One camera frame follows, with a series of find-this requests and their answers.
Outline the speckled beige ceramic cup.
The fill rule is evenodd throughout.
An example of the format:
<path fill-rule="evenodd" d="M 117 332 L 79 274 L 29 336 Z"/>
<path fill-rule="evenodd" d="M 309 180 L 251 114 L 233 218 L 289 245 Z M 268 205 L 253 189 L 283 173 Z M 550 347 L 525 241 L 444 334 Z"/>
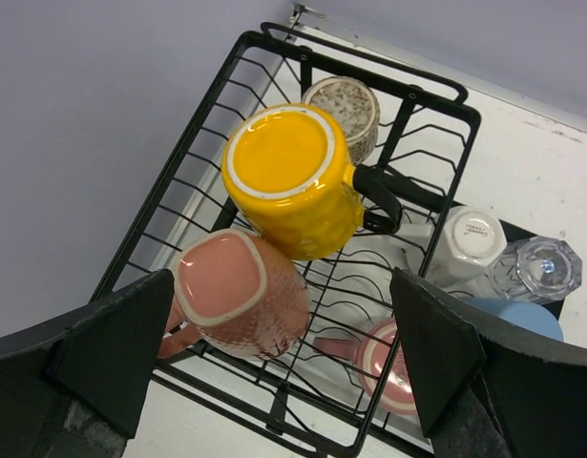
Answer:
<path fill-rule="evenodd" d="M 378 98 L 365 83 L 331 76 L 310 86 L 301 101 L 336 120 L 345 134 L 348 156 L 354 165 L 371 155 L 377 143 L 381 111 Z"/>

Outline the yellow mug black handle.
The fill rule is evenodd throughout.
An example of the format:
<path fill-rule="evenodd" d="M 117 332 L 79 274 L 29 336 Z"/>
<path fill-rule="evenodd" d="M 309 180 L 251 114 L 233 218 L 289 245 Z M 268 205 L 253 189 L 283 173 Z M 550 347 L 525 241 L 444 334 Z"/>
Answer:
<path fill-rule="evenodd" d="M 386 176 L 354 165 L 343 130 L 325 111 L 285 103 L 258 111 L 230 135 L 224 187 L 251 227 L 292 260 L 317 260 L 360 228 L 396 233 L 402 205 Z"/>

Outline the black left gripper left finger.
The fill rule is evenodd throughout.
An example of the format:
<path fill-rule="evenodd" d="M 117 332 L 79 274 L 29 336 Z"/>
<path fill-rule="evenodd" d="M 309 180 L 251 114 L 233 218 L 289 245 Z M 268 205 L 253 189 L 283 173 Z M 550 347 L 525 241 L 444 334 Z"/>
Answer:
<path fill-rule="evenodd" d="M 174 295 L 163 269 L 0 338 L 0 457 L 120 457 Z"/>

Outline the light blue plastic cup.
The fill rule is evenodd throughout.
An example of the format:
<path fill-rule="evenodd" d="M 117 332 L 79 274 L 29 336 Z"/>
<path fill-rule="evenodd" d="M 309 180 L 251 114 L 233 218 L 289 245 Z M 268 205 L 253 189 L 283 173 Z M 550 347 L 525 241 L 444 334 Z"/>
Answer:
<path fill-rule="evenodd" d="M 474 297 L 463 298 L 463 301 L 535 334 L 560 342 L 564 341 L 564 334 L 558 319 L 539 304 Z"/>

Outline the pink ghost pattern mug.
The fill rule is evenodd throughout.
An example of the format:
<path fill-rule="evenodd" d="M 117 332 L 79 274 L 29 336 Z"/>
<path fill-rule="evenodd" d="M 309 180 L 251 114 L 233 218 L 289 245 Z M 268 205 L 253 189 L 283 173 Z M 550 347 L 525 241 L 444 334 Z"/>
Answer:
<path fill-rule="evenodd" d="M 390 346 L 397 332 L 394 318 L 384 318 L 367 330 L 368 337 L 333 339 L 316 337 L 313 345 L 321 352 L 346 360 L 358 370 L 363 390 L 374 394 L 386 367 Z M 380 406 L 389 413 L 413 415 L 416 405 L 409 381 L 403 349 L 399 348 L 383 388 Z"/>

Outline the clear faceted glass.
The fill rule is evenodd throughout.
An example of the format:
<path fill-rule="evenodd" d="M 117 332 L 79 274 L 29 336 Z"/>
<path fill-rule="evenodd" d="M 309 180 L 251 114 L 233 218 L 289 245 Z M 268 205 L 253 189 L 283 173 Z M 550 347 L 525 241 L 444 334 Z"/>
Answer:
<path fill-rule="evenodd" d="M 565 240 L 535 236 L 510 242 L 486 276 L 503 299 L 556 302 L 581 286 L 582 259 Z"/>

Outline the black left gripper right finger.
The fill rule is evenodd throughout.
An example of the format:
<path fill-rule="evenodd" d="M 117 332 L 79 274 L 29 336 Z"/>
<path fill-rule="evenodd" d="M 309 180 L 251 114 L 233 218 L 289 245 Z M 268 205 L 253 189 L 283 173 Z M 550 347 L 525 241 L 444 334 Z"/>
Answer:
<path fill-rule="evenodd" d="M 394 269 L 390 294 L 437 457 L 587 457 L 587 348 L 536 334 Z"/>

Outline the salmon floral mug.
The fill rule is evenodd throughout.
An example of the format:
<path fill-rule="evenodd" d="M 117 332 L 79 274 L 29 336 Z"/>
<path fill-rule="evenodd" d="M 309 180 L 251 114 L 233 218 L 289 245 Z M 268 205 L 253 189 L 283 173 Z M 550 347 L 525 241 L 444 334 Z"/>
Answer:
<path fill-rule="evenodd" d="M 207 341 L 242 359 L 276 359 L 305 333 L 310 296 L 292 261 L 264 239 L 228 228 L 170 263 L 174 296 L 158 355 Z"/>

